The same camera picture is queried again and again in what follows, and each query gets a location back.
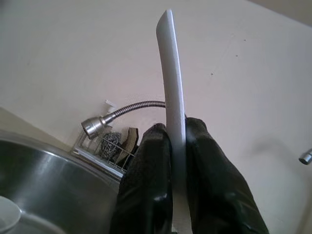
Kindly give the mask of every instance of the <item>dish rack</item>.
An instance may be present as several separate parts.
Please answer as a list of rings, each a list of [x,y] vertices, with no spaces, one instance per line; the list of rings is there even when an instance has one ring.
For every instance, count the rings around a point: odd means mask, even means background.
[[[134,154],[126,151],[121,146],[118,146],[115,143],[109,141],[106,137],[106,133],[109,132],[110,130],[106,130],[105,132],[103,132],[103,134],[99,135],[95,139],[90,140],[85,132],[82,131],[71,150],[71,154],[95,167],[98,167],[103,172],[120,181],[127,171],[127,163],[129,163],[131,157],[134,157]],[[115,149],[118,153],[110,157],[101,156],[100,150],[102,141],[106,142],[105,147]],[[126,155],[125,161],[122,165],[117,165],[117,161],[122,154]]]

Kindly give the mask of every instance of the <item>stainless steel sink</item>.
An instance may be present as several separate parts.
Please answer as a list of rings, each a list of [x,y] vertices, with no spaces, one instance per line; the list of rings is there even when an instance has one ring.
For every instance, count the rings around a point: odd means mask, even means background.
[[[62,150],[0,131],[0,195],[22,210],[9,234],[104,234],[118,183]]]

